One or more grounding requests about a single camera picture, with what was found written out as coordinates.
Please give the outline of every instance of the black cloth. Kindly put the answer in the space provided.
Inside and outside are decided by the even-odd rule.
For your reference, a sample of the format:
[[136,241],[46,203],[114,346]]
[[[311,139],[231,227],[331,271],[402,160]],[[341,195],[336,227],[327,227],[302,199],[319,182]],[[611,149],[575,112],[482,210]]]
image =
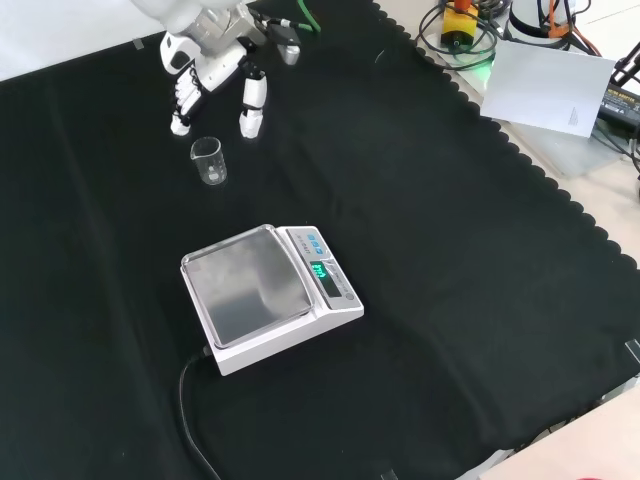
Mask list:
[[[637,371],[635,262],[375,5],[308,3],[323,32],[299,64],[257,56],[255,143],[240,78],[170,134],[158,36],[0,85],[2,478],[204,476],[173,415],[205,343],[180,259],[264,223],[318,226],[366,314],[229,377],[195,368],[225,480],[455,478]],[[190,164],[202,135],[223,186]]]

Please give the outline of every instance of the glass beaker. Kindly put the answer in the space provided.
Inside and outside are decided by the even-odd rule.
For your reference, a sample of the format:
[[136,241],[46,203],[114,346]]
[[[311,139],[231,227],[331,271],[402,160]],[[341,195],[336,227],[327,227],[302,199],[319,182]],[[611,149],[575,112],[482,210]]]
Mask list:
[[199,138],[191,146],[191,160],[198,167],[200,178],[208,185],[227,179],[227,166],[222,155],[222,143],[215,137]]

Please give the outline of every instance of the white paper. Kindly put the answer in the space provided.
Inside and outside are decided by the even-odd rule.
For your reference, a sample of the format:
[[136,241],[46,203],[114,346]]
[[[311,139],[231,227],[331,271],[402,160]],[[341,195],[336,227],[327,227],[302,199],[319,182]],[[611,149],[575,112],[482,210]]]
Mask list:
[[480,113],[589,137],[614,60],[500,42]]

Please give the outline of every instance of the green digital display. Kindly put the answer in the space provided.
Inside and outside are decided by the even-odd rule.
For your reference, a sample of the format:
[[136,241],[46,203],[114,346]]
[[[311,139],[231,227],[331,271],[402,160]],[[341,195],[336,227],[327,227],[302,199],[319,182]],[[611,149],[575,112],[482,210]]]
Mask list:
[[324,291],[327,292],[327,295],[331,298],[341,297],[342,294],[335,282],[331,278],[329,271],[327,270],[324,262],[310,262],[311,263],[311,271],[314,273],[316,278],[320,280],[320,283],[324,287]]

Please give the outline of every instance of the digital scale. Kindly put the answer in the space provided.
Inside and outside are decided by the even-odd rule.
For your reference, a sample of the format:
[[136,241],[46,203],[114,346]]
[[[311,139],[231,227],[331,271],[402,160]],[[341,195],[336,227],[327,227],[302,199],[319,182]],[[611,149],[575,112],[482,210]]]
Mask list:
[[181,271],[222,375],[364,314],[315,227],[263,225],[185,256]]

